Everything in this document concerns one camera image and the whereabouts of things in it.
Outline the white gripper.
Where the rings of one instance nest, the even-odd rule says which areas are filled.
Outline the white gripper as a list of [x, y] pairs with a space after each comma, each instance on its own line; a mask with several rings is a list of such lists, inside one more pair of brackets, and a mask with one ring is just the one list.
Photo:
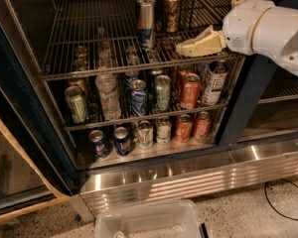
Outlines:
[[252, 39], [260, 18], [275, 4], [268, 0], [231, 0], [233, 7], [223, 18], [223, 32], [208, 26], [193, 39], [176, 46], [179, 55], [194, 58], [221, 52], [226, 46], [233, 52], [252, 55]]

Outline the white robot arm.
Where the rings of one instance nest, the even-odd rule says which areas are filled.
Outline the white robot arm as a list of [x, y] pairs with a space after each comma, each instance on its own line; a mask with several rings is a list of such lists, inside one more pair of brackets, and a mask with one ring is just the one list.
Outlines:
[[207, 27], [176, 46], [179, 55], [193, 58], [228, 48], [244, 55], [262, 55], [298, 76], [298, 9], [270, 0], [231, 0], [223, 28]]

